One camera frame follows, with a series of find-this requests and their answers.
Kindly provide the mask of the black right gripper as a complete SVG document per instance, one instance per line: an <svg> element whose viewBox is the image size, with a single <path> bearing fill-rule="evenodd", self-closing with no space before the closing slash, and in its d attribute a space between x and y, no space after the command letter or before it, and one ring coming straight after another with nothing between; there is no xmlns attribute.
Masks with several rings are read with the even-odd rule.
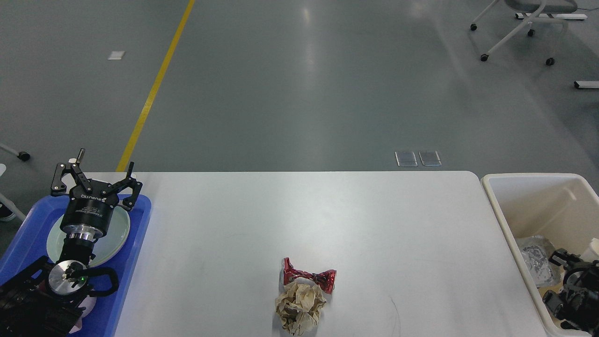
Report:
<svg viewBox="0 0 599 337"><path fill-rule="evenodd" d="M543 303L565 330L598 327L598 263L582 262L580 254L556 249L548 261L565 271L562 291L549 290Z"/></svg>

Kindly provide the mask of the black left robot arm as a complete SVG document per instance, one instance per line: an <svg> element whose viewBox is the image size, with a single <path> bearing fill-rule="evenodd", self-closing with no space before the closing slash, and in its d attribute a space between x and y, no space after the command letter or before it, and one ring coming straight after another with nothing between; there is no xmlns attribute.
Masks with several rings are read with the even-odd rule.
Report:
<svg viewBox="0 0 599 337"><path fill-rule="evenodd" d="M91 267L95 243L109 231L116 209L131 211L143 188L133 177L115 183L89 179L80 168L85 150L58 163L51 196L68 196L60 224L66 234L56 262L41 256L1 286L3 337L66 337L84 312L88 297L117 292L120 280L111 267Z"/></svg>

